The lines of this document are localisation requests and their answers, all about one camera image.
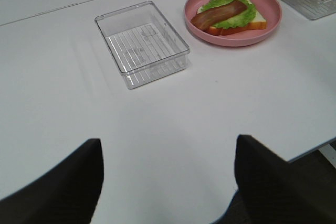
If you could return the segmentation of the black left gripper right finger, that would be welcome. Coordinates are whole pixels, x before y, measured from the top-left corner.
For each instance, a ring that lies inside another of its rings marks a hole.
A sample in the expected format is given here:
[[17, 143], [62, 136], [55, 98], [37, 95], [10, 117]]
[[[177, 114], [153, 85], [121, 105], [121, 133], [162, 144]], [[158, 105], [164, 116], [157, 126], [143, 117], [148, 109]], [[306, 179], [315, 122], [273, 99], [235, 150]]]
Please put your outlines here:
[[335, 223], [335, 167], [319, 151], [285, 161], [251, 135], [239, 135], [238, 186], [215, 223]]

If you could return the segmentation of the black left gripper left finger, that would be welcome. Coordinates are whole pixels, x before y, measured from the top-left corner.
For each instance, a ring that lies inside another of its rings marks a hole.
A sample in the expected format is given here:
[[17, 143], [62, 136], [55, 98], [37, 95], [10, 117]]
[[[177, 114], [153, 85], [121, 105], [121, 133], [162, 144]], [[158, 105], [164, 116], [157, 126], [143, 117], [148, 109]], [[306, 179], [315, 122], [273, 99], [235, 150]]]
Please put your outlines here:
[[100, 139], [1, 200], [1, 223], [91, 223], [104, 180]]

